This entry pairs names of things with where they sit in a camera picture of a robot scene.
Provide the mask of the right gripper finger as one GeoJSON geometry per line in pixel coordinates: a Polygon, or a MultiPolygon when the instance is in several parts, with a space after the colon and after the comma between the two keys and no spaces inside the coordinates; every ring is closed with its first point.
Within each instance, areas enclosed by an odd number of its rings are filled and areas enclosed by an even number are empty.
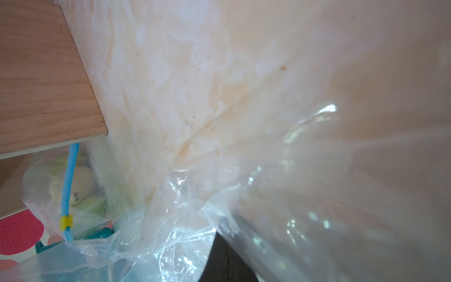
{"type": "Polygon", "coordinates": [[[217,231],[199,282],[258,282],[257,275],[217,231]]]}

